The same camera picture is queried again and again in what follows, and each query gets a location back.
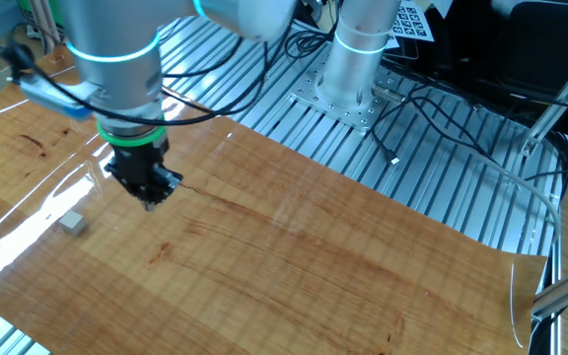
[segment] cable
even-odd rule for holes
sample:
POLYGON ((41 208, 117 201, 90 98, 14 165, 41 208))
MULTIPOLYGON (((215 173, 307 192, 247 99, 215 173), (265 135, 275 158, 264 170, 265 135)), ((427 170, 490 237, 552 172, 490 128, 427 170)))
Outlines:
POLYGON ((332 3, 330 2, 330 0, 327 0, 327 9, 328 9, 327 11, 330 13, 330 19, 332 20, 332 25, 334 26, 334 17, 332 17, 332 3))
POLYGON ((229 62, 230 59, 232 59, 234 54, 236 54, 236 52, 238 52, 238 48, 240 48, 241 44, 243 44, 243 41, 245 41, 245 39, 243 37, 238 38, 238 40, 236 41, 236 44, 234 44, 234 47, 232 48, 232 50, 230 50, 229 53, 227 53, 227 55, 225 55, 223 57, 223 59, 219 60, 216 64, 212 65, 209 68, 201 69, 201 70, 191 72, 191 73, 164 74, 164 78, 175 78, 175 79, 189 78, 189 77, 195 77, 195 76, 207 74, 207 73, 211 72, 212 70, 216 70, 216 69, 222 67, 223 65, 227 64, 227 62, 229 62))
POLYGON ((339 6, 336 7, 336 22, 333 22, 332 29, 328 33, 316 31, 316 30, 305 30, 299 31, 288 38, 286 38, 286 43, 284 45, 284 50, 286 54, 293 59, 306 58, 307 56, 316 52, 321 48, 326 42, 334 38, 334 33, 336 33, 336 26, 339 22, 339 6), (298 54, 293 54, 291 50, 294 46, 297 46, 298 54))
POLYGON ((542 178, 542 177, 548 177, 548 176, 554 176, 554 175, 560 175, 560 174, 567 174, 567 173, 568 173, 568 168, 564 169, 564 170, 560 170, 560 171, 540 173, 540 174, 536 174, 532 177, 526 177, 525 181, 531 181, 535 178, 542 178))
MULTIPOLYGON (((538 345, 544 340, 545 336, 549 333, 549 329, 551 328, 551 326, 558 320, 560 316, 562 316, 562 313, 567 309, 567 307, 568 306, 563 307, 558 312, 553 314, 550 318, 543 319, 542 322, 538 323, 533 328, 530 339, 534 339, 535 336, 538 336, 538 338, 532 341, 532 345, 538 345)), ((528 354, 529 355, 536 354, 537 351, 536 349, 537 347, 531 347, 528 354)))
POLYGON ((47 81, 47 83, 49 83, 52 87, 54 87, 58 92, 60 92, 61 94, 63 94, 67 98, 71 99, 75 103, 79 104, 80 106, 82 106, 82 107, 84 107, 84 108, 86 108, 90 111, 94 111, 94 112, 97 112, 99 114, 105 115, 108 118, 120 119, 120 120, 123 120, 123 121, 131 122, 131 123, 138 123, 138 124, 147 124, 147 125, 153 125, 153 126, 189 125, 189 124, 200 123, 200 122, 206 121, 208 119, 217 117, 219 115, 229 115, 229 114, 238 113, 238 112, 240 112, 244 109, 247 109, 248 107, 252 106, 253 104, 255 104, 257 99, 259 99, 259 94, 260 94, 261 89, 264 85, 266 73, 273 67, 273 64, 277 60, 279 53, 281 52, 281 50, 284 46, 284 43, 285 43, 284 38, 286 38, 288 36, 288 34, 290 33, 292 25, 293 25, 293 20, 291 20, 291 22, 288 24, 288 27, 287 27, 284 35, 282 36, 282 39, 280 40, 280 42, 279 42, 279 44, 278 44, 278 46, 275 50, 275 53, 273 54, 273 57, 270 60, 268 59, 268 46, 267 46, 266 43, 263 45, 263 48, 264 48, 264 68, 263 68, 262 72, 260 73, 260 75, 255 80, 253 80, 253 82, 251 82, 251 84, 249 84, 249 86, 235 100, 228 103, 227 105, 225 105, 221 109, 216 110, 216 111, 212 111, 212 112, 207 113, 205 115, 190 118, 190 119, 173 120, 173 121, 165 121, 165 120, 161 120, 161 119, 150 119, 150 118, 128 116, 128 115, 120 114, 120 113, 117 113, 117 112, 114 112, 114 111, 110 111, 110 110, 106 110, 106 109, 102 109, 102 108, 93 106, 93 105, 81 100, 80 98, 76 97, 75 95, 73 95, 72 93, 65 90, 64 88, 62 88, 57 83, 55 83, 47 74, 45 74, 45 72, 43 72, 40 68, 38 68, 36 66, 32 56, 28 55, 21 45, 14 42, 13 38, 11 38, 11 45, 12 45, 11 49, 14 51, 16 59, 18 59, 19 62, 21 62, 22 64, 24 64, 28 68, 33 69, 35 71, 35 73, 38 74, 38 76, 40 76, 45 81, 47 81), (255 95, 253 96, 253 99, 251 99, 244 106, 233 109, 239 102, 241 102, 243 99, 245 99, 247 97, 247 95, 256 86, 258 86, 258 89, 257 89, 255 95))
POLYGON ((437 129, 437 126, 435 124, 433 124, 433 120, 431 119, 431 117, 429 117, 428 114, 426 114, 424 112, 424 110, 422 109, 422 106, 418 103, 415 102, 415 100, 422 100, 425 101, 427 103, 429 103, 429 105, 431 105, 432 107, 434 107, 439 113, 442 114, 442 116, 448 120, 453 126, 457 127, 461 133, 463 133, 469 140, 470 142, 472 142, 472 147, 474 149, 476 149, 477 151, 479 151, 479 153, 483 154, 484 156, 488 157, 491 161, 494 162, 494 159, 492 158, 492 156, 485 150, 483 149, 479 143, 477 143, 477 141, 474 139, 474 137, 472 137, 472 135, 470 134, 470 132, 468 132, 465 128, 463 128, 463 126, 461 126, 459 123, 457 123, 455 120, 453 120, 446 112, 444 112, 444 110, 437 105, 436 103, 434 103, 431 99, 429 98, 425 98, 425 97, 415 97, 415 98, 411 98, 414 101, 414 105, 416 106, 416 108, 418 108, 418 110, 420 111, 420 113, 422 113, 422 116, 424 117, 424 119, 426 119, 429 124, 431 124, 433 126, 433 129, 435 129, 441 136, 449 139, 449 140, 453 140, 455 141, 455 138, 447 136, 447 134, 441 132, 440 130, 437 129))
MULTIPOLYGON (((424 110, 422 109, 421 106, 419 106, 414 100, 418 100, 417 98, 413 98, 411 95, 413 92, 418 91, 420 89, 425 88, 427 85, 425 84, 422 87, 418 87, 418 88, 414 88, 413 90, 411 90, 411 92, 409 92, 409 95, 407 96, 408 99, 406 99, 403 103, 401 103, 400 105, 392 108, 389 112, 385 113, 384 115, 380 116, 379 119, 374 122, 374 124, 372 125, 372 130, 373 130, 373 136, 375 137, 375 140, 378 139, 378 137, 376 136, 376 132, 374 131, 376 126, 385 118, 387 118, 390 114, 394 113, 396 110, 400 109, 401 107, 405 107, 406 105, 410 104, 410 103, 414 103, 414 105, 416 106, 416 108, 423 114, 423 116, 425 117, 425 119, 427 119, 427 121, 429 122, 429 124, 433 127, 433 129, 435 129, 438 134, 440 134, 441 136, 443 136, 444 138, 458 144, 459 146, 465 147, 466 149, 468 149, 471 153, 472 156, 475 157, 476 159, 480 160, 481 162, 483 162, 486 166, 488 166, 489 168, 494 169, 496 172, 498 172, 500 175, 512 180, 514 183, 516 183, 518 186, 525 188, 526 190, 530 191, 534 196, 536 196, 542 203, 544 203, 544 205, 547 208, 547 212, 551 215, 551 218, 553 220, 553 225, 554 225, 554 241, 557 241, 558 238, 560 238, 561 236, 561 223, 560 223, 560 214, 558 213, 557 209, 553 206, 553 204, 551 203, 551 201, 549 201, 549 199, 547 198, 547 196, 544 195, 544 193, 542 193, 541 191, 539 191, 536 187, 534 187, 531 183, 525 181, 522 177, 517 176, 516 174, 506 170, 505 168, 501 167, 499 164, 496 163, 496 161, 494 161, 492 159, 492 157, 490 157, 489 155, 485 155, 482 154, 481 151, 483 150, 482 148, 477 148, 477 146, 473 146, 471 144, 468 144, 466 142, 463 142, 455 137, 453 137, 450 132, 448 132, 445 128, 438 126, 427 114, 426 112, 424 112, 424 110)), ((384 149, 388 149, 387 147, 385 147, 385 145, 383 144, 383 142, 380 142, 380 145, 383 145, 384 149)))
MULTIPOLYGON (((535 122, 535 119, 525 119, 525 118, 528 118, 531 115, 530 113, 512 114, 514 109, 517 107, 517 105, 519 103, 515 103, 509 111, 502 112, 502 110, 500 108, 493 107, 492 105, 484 102, 480 98, 469 95, 468 93, 466 93, 465 91, 463 91, 462 89, 460 89, 459 87, 457 87, 457 86, 455 86, 451 83, 428 78, 428 77, 423 76, 419 73, 413 72, 412 70, 410 70, 407 67, 404 67, 401 64, 387 60, 386 58, 384 59, 384 61, 391 63, 391 66, 385 65, 389 70, 397 71, 403 76, 406 76, 406 77, 409 77, 409 78, 412 78, 412 79, 414 78, 414 80, 424 82, 424 83, 426 83, 426 85, 429 85, 431 87, 434 87, 434 88, 437 88, 437 89, 440 89, 440 90, 443 90, 443 91, 446 91, 446 92, 450 92, 451 94, 456 95, 456 96, 462 98, 463 100, 465 100, 466 103, 471 107, 476 108, 477 105, 486 107, 493 112, 497 112, 497 113, 503 115, 505 119, 514 118, 515 120, 520 121, 522 124, 524 124, 526 126, 531 126, 535 122)), ((514 95, 513 97, 518 99, 521 102, 538 103, 538 104, 545 104, 545 105, 559 105, 559 106, 563 106, 563 107, 568 108, 568 104, 561 103, 561 102, 554 100, 554 99, 532 98, 531 96, 517 96, 517 95, 514 95)), ((504 123, 504 121, 501 122, 501 124, 499 125, 499 129, 502 128, 503 123, 504 123)), ((558 157, 559 157, 558 159, 562 163, 561 167, 568 167, 568 139, 564 135, 562 135, 562 133, 556 132, 556 131, 550 131, 547 134, 547 136, 545 136, 545 138, 558 151, 558 157)), ((562 194, 564 195, 564 191, 566 191, 567 186, 568 186, 568 168, 560 169, 560 170, 557 170, 557 171, 554 171, 554 172, 542 173, 542 174, 538 174, 538 175, 535 175, 535 176, 532 176, 532 177, 527 177, 526 180, 532 180, 532 179, 535 179, 535 178, 541 178, 541 177, 553 176, 553 175, 560 175, 560 174, 563 175, 563 193, 562 194)))

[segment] black cable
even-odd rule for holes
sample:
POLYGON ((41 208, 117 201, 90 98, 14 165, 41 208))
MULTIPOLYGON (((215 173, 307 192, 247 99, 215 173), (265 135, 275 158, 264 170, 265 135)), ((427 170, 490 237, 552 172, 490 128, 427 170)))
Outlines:
POLYGON ((195 76, 207 74, 207 73, 211 72, 212 70, 216 70, 216 69, 222 67, 223 65, 227 64, 227 62, 229 62, 232 59, 232 57, 236 54, 236 52, 238 52, 238 49, 241 47, 241 44, 243 44, 243 41, 245 41, 245 39, 243 37, 238 38, 238 40, 236 41, 236 44, 234 44, 234 47, 232 48, 232 50, 230 50, 229 53, 227 53, 227 55, 225 55, 225 57, 223 57, 216 64, 212 65, 209 68, 201 69, 201 70, 191 72, 191 73, 164 74, 164 78, 175 78, 175 79, 189 78, 189 77, 195 77, 195 76))
MULTIPOLYGON (((494 162, 494 159, 492 159, 492 156, 490 156, 490 154, 484 149, 482 148, 479 143, 477 143, 477 141, 474 139, 474 137, 472 137, 472 135, 470 134, 470 132, 468 132, 465 128, 463 128, 463 126, 461 126, 459 123, 457 123, 455 120, 453 120, 439 105, 437 105, 436 103, 434 103, 431 99, 429 98, 425 98, 425 97, 415 97, 415 98, 411 98, 412 100, 422 100, 424 102, 429 103, 429 105, 431 105, 432 107, 434 107, 439 113, 442 114, 442 116, 448 121, 450 122, 453 126, 457 127, 461 133, 463 133, 469 140, 470 142, 472 142, 473 144, 473 148, 475 148, 479 153, 481 153, 482 155, 488 157, 488 159, 490 159, 491 161, 494 162)), ((429 123, 433 126, 433 129, 435 129, 438 133, 440 133, 443 136, 446 136, 445 133, 442 133, 440 130, 437 129, 437 125, 433 123, 433 120, 431 119, 431 117, 429 117, 424 110, 422 109, 422 106, 420 104, 416 104, 414 103, 418 110, 422 113, 422 115, 424 116, 424 118, 429 121, 429 123)))
MULTIPOLYGON (((386 59, 384 59, 384 61, 391 63, 391 66, 385 65, 389 70, 397 71, 400 74, 402 74, 403 76, 409 77, 409 78, 416 80, 416 81, 424 82, 424 83, 426 83, 425 85, 428 85, 428 86, 449 92, 453 95, 457 95, 457 96, 463 98, 464 100, 466 100, 466 102, 472 107, 475 107, 475 104, 487 107, 491 111, 494 111, 494 112, 497 112, 497 113, 503 115, 505 119, 514 118, 515 120, 519 120, 521 123, 523 123, 526 126, 531 126, 533 124, 533 122, 535 121, 535 120, 525 120, 525 122, 523 122, 523 118, 528 117, 530 115, 529 113, 512 114, 514 108, 518 105, 518 103, 514 104, 511 110, 504 113, 504 112, 501 111, 500 108, 493 107, 489 103, 485 103, 480 98, 469 95, 468 93, 464 92, 462 89, 460 89, 459 87, 457 87, 457 86, 455 86, 451 83, 447 83, 447 82, 438 81, 438 80, 435 80, 435 79, 428 78, 426 76, 423 76, 419 73, 416 73, 416 72, 410 70, 409 68, 404 67, 401 64, 394 63, 394 62, 386 60, 386 59)), ((518 99, 520 102, 546 104, 546 105, 559 105, 559 106, 563 106, 563 107, 568 108, 568 104, 561 103, 557 100, 550 99, 550 98, 547 98, 547 97, 537 98, 537 97, 532 97, 532 96, 529 96, 529 95, 512 96, 512 97, 518 99)), ((561 166, 562 167, 568 167, 568 139, 564 135, 562 135, 562 133, 556 132, 556 131, 550 131, 547 134, 547 136, 545 136, 545 138, 547 140, 549 140, 549 142, 551 142, 552 145, 558 151, 558 157, 559 157, 558 159, 562 162, 561 166)), ((568 186, 568 168, 561 169, 561 170, 554 171, 554 172, 541 173, 541 174, 538 174, 538 175, 535 175, 535 176, 532 176, 532 177, 527 177, 526 180, 532 180, 532 179, 535 179, 535 178, 541 178, 541 177, 553 176, 553 175, 560 175, 560 174, 563 174, 563 191, 565 191, 567 186, 568 186)))
POLYGON ((150 119, 150 118, 128 116, 128 115, 120 114, 120 113, 117 113, 117 112, 113 112, 113 111, 109 111, 109 110, 106 110, 106 109, 102 109, 102 108, 93 106, 93 105, 81 100, 80 98, 76 97, 75 95, 73 95, 72 93, 65 90, 64 88, 62 88, 57 83, 55 83, 47 74, 45 74, 45 72, 43 72, 40 68, 38 68, 36 66, 36 64, 34 63, 34 59, 30 55, 25 53, 23 48, 18 43, 16 43, 16 45, 14 45, 15 42, 14 42, 13 39, 12 39, 11 44, 14 45, 14 47, 12 49, 15 51, 17 58, 24 65, 26 65, 28 68, 33 69, 35 71, 35 73, 38 74, 38 76, 40 76, 45 81, 47 81, 58 92, 60 92, 61 94, 63 94, 67 98, 71 99, 72 101, 74 101, 78 105, 80 105, 80 106, 82 106, 82 107, 84 107, 84 108, 86 108, 90 111, 94 111, 94 112, 97 112, 99 114, 105 115, 108 118, 120 119, 120 120, 131 122, 131 123, 147 124, 147 125, 153 125, 153 126, 176 126, 176 125, 196 124, 196 123, 200 123, 200 122, 206 121, 208 119, 217 117, 219 115, 229 115, 229 114, 238 113, 238 112, 240 112, 244 109, 247 109, 248 107, 252 106, 253 104, 255 104, 255 102, 259 99, 259 94, 260 94, 261 89, 264 85, 266 73, 273 67, 273 64, 278 59, 279 53, 281 52, 281 50, 284 46, 284 43, 285 43, 284 38, 286 38, 288 36, 288 34, 290 33, 292 25, 293 25, 293 21, 291 20, 291 22, 289 23, 284 35, 281 37, 281 40, 280 40, 280 42, 279 42, 279 44, 278 44, 278 46, 275 50, 275 53, 273 54, 273 57, 270 60, 268 59, 268 46, 267 46, 266 43, 264 44, 264 68, 263 68, 262 72, 260 73, 260 75, 255 80, 253 80, 253 82, 251 82, 251 84, 249 84, 249 86, 235 100, 228 103, 227 105, 225 105, 224 107, 222 107, 219 110, 212 111, 211 113, 207 113, 205 115, 190 118, 190 119, 173 120, 173 121, 164 121, 164 120, 161 120, 161 119, 150 119), (253 99, 251 99, 244 106, 233 109, 239 102, 241 102, 243 99, 245 99, 247 97, 247 95, 256 86, 258 86, 258 89, 257 89, 257 92, 255 93, 255 95, 253 96, 253 99))
POLYGON ((327 11, 330 13, 330 19, 332 20, 332 25, 334 26, 334 17, 332 16, 332 3, 330 3, 330 0, 327 0, 327 9, 328 9, 327 11))
POLYGON ((333 22, 332 29, 328 33, 316 31, 316 30, 305 30, 299 31, 288 38, 286 38, 286 43, 284 45, 284 50, 286 54, 294 59, 306 58, 307 56, 316 52, 321 46, 332 40, 334 34, 336 33, 336 26, 338 24, 339 18, 339 7, 336 7, 336 22, 333 22), (293 47, 297 47, 298 54, 294 54, 291 50, 293 47))

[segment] green led ring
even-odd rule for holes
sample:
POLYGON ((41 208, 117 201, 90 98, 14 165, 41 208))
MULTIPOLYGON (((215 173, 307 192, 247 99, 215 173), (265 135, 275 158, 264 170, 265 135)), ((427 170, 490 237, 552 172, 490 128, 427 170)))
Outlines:
POLYGON ((148 134, 145 137, 135 138, 135 139, 123 139, 108 134, 105 131, 105 129, 100 126, 99 120, 96 121, 96 127, 98 128, 98 133, 100 133, 100 136, 103 137, 106 142, 117 147, 126 147, 126 148, 141 147, 143 145, 158 140, 164 134, 166 134, 166 127, 158 126, 155 132, 153 132, 152 134, 148 134))

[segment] metal mounting plate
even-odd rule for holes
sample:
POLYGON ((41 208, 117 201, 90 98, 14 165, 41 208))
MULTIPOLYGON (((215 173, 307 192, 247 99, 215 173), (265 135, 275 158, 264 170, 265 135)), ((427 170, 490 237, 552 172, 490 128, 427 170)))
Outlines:
MULTIPOLYGON (((319 56, 291 88, 291 97, 308 107, 312 107, 326 116, 343 122, 360 131, 368 131, 383 113, 383 108, 389 101, 374 97, 368 106, 339 106, 324 99, 319 93, 317 81, 323 74, 327 56, 319 56)), ((376 83, 386 86, 393 80, 389 73, 378 73, 376 83)))

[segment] cable connector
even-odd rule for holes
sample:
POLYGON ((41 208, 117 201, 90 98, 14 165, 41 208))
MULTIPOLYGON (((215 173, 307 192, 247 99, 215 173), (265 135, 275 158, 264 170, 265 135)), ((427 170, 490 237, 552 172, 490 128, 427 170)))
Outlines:
POLYGON ((383 155, 385 156, 385 160, 391 165, 396 165, 400 162, 398 155, 391 149, 383 149, 383 155))

